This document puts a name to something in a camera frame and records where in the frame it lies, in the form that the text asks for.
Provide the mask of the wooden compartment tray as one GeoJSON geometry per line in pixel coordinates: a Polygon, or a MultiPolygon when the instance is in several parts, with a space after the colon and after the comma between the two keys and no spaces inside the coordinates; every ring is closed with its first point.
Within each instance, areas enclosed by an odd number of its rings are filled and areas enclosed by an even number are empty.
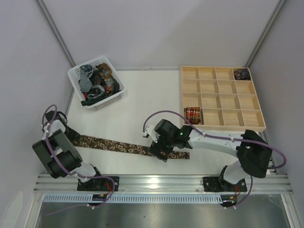
{"type": "Polygon", "coordinates": [[[247,67],[182,66],[181,106],[199,107],[201,124],[214,131],[263,132],[266,124],[255,85],[251,80],[235,80],[234,71],[247,67]]]}

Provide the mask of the grey patterned tie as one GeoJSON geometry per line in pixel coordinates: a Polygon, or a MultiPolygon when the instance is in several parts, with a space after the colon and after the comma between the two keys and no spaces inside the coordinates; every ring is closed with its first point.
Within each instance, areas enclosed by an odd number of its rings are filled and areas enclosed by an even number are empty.
{"type": "Polygon", "coordinates": [[[101,98],[105,95],[105,89],[101,86],[100,80],[94,78],[94,69],[91,65],[80,67],[79,86],[88,100],[101,98]]]}

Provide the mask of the dark green tie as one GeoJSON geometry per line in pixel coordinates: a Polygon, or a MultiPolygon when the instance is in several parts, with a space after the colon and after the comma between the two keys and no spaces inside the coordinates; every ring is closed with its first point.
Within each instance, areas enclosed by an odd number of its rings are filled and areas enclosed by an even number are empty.
{"type": "Polygon", "coordinates": [[[117,81],[114,81],[113,86],[113,90],[111,90],[108,86],[93,85],[88,92],[82,92],[85,97],[85,100],[81,101],[82,106],[94,105],[121,91],[117,81]]]}

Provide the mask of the rolled dark floral tie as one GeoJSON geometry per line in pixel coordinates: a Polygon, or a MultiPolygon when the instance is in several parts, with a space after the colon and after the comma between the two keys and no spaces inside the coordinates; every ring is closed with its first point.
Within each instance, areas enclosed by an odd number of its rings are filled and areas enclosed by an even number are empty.
{"type": "Polygon", "coordinates": [[[246,80],[246,81],[251,80],[250,72],[247,68],[235,70],[234,78],[235,80],[246,80]]]}

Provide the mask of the brown floral tie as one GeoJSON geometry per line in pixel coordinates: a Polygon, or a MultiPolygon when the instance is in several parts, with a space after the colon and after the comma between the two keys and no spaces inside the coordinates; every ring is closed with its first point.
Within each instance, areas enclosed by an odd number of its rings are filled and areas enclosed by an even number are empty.
{"type": "Polygon", "coordinates": [[[92,136],[87,136],[87,135],[80,135],[80,139],[79,139],[78,143],[74,146],[90,148],[90,149],[98,149],[98,150],[104,150],[104,151],[111,151],[111,152],[121,152],[121,153],[155,157],[149,153],[148,146],[124,143],[124,142],[97,138],[97,137],[92,137],[92,136]]]}

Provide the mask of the brown orange patterned tie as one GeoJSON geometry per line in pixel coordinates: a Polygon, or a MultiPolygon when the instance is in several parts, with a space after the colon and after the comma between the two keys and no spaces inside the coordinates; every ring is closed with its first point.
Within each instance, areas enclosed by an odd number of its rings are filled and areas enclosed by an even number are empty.
{"type": "Polygon", "coordinates": [[[106,85],[111,90],[114,90],[114,78],[112,76],[111,68],[106,63],[96,65],[95,67],[97,68],[99,75],[103,78],[106,85]]]}

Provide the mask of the rolled red patterned tie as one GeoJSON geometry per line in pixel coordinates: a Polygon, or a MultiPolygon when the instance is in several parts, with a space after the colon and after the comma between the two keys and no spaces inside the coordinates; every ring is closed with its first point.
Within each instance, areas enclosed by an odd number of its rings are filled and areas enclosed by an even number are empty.
{"type": "Polygon", "coordinates": [[[186,119],[193,125],[201,124],[200,108],[199,107],[187,107],[186,119]]]}

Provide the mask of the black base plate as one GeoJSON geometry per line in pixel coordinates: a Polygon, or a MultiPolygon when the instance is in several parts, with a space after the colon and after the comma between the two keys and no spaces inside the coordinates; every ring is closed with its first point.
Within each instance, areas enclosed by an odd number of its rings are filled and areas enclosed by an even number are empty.
{"type": "Polygon", "coordinates": [[[87,182],[78,180],[77,191],[118,191],[119,180],[118,176],[110,176],[114,183],[108,178],[90,179],[87,182]]]}
{"type": "Polygon", "coordinates": [[[203,187],[205,192],[233,192],[235,187],[238,187],[240,192],[247,191],[247,185],[245,179],[241,179],[236,184],[231,184],[219,176],[207,176],[203,177],[203,187]]]}

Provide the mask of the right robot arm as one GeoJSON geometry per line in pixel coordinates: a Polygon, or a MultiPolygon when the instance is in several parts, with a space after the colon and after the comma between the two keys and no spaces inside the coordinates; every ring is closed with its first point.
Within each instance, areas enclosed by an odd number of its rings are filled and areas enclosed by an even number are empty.
{"type": "Polygon", "coordinates": [[[265,178],[272,155],[266,142],[252,130],[245,130],[243,134],[211,135],[210,131],[199,131],[190,125],[178,128],[162,120],[156,126],[145,127],[142,134],[152,138],[150,151],[163,161],[167,156],[161,155],[161,151],[169,153],[174,147],[207,149],[235,157],[237,161],[226,165],[219,176],[220,182],[229,184],[237,184],[250,176],[265,178]]]}

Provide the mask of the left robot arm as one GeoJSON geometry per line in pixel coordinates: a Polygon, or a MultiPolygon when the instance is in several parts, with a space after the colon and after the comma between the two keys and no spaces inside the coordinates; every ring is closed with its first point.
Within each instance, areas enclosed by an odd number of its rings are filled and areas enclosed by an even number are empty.
{"type": "Polygon", "coordinates": [[[99,170],[84,163],[80,153],[72,144],[80,139],[80,134],[67,125],[67,118],[62,112],[48,111],[43,117],[43,137],[32,145],[32,149],[54,179],[76,176],[85,183],[93,177],[100,177],[99,170]]]}

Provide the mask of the white plastic basket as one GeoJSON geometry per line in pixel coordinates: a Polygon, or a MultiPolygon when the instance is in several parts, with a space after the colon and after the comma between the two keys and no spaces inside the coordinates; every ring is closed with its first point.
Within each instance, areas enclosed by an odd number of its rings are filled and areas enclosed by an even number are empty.
{"type": "Polygon", "coordinates": [[[120,92],[116,93],[115,95],[106,98],[103,101],[100,101],[96,104],[93,104],[91,106],[83,106],[84,108],[94,108],[96,110],[105,107],[115,101],[118,101],[120,98],[122,98],[123,92],[125,91],[125,84],[124,82],[121,80],[121,77],[118,75],[118,72],[116,71],[116,69],[114,68],[114,66],[110,63],[110,61],[104,57],[104,56],[100,56],[94,59],[91,59],[89,61],[86,61],[80,65],[77,65],[71,69],[68,70],[68,77],[70,79],[70,82],[73,86],[73,88],[75,89],[75,93],[77,94],[78,98],[81,101],[85,100],[84,95],[82,94],[81,90],[80,90],[80,86],[79,86],[79,80],[80,80],[80,67],[82,65],[91,65],[94,69],[94,78],[95,79],[99,79],[101,82],[101,85],[103,87],[106,87],[106,83],[104,82],[103,78],[99,75],[99,72],[97,70],[97,68],[95,67],[96,65],[102,64],[102,63],[106,63],[112,70],[112,76],[114,78],[114,81],[117,81],[120,84],[120,92]]]}

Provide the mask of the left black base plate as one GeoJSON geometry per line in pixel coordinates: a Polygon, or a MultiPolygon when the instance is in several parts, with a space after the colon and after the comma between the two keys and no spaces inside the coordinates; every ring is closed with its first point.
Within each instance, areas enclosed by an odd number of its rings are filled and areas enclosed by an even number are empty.
{"type": "Polygon", "coordinates": [[[114,183],[108,178],[90,179],[87,182],[78,180],[77,191],[118,191],[119,180],[118,176],[110,176],[114,183]]]}

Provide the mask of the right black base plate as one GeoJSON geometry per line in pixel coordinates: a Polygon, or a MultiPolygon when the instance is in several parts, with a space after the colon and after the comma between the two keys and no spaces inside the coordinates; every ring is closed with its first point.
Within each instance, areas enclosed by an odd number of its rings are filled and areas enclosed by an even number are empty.
{"type": "Polygon", "coordinates": [[[235,187],[238,187],[240,192],[247,191],[247,185],[245,179],[241,179],[236,184],[231,184],[219,176],[207,176],[203,177],[203,187],[205,192],[233,192],[235,187]]]}

